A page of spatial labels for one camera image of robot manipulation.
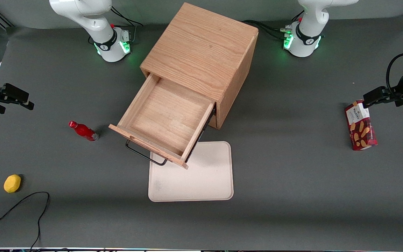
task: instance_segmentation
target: white tray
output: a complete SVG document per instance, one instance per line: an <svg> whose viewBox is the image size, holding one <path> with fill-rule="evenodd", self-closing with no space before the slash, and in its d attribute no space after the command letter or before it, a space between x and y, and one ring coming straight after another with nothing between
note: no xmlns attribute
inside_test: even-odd
<svg viewBox="0 0 403 252"><path fill-rule="evenodd" d="M155 153L150 158L164 161ZM163 201L226 201L234 193L228 142L198 142L186 170L168 161L150 162L149 199Z"/></svg>

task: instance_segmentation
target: open drawer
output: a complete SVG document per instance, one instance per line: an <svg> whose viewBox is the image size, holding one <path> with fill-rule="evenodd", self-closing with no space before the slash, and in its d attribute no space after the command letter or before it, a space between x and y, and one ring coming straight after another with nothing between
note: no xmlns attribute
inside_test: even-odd
<svg viewBox="0 0 403 252"><path fill-rule="evenodd" d="M126 147L144 158L149 159L132 149L130 141L187 169L214 105L208 97L151 73L118 125L109 127L126 137Z"/></svg>

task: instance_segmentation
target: wooden drawer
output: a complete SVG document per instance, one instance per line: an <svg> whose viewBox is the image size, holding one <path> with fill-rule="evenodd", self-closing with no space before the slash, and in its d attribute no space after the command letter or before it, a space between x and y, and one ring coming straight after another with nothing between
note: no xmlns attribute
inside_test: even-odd
<svg viewBox="0 0 403 252"><path fill-rule="evenodd" d="M248 75L258 29L184 3L141 63L155 74L216 102L220 129Z"/></svg>
<svg viewBox="0 0 403 252"><path fill-rule="evenodd" d="M109 127L187 169L214 106L212 99L151 73L118 125Z"/></svg>

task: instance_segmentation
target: red bottle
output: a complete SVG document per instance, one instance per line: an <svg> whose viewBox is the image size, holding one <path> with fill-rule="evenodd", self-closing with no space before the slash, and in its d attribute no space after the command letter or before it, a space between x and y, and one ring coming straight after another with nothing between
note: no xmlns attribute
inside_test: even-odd
<svg viewBox="0 0 403 252"><path fill-rule="evenodd" d="M88 128L85 124L70 121L69 126L73 128L79 136L85 137L88 141L94 142L99 138L99 135L92 129Z"/></svg>

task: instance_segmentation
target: cabinet top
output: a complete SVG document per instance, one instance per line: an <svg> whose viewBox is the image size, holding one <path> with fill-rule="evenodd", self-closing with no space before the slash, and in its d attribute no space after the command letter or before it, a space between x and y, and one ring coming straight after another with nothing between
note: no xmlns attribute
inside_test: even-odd
<svg viewBox="0 0 403 252"><path fill-rule="evenodd" d="M218 101L257 34L256 27L184 3L141 69Z"/></svg>

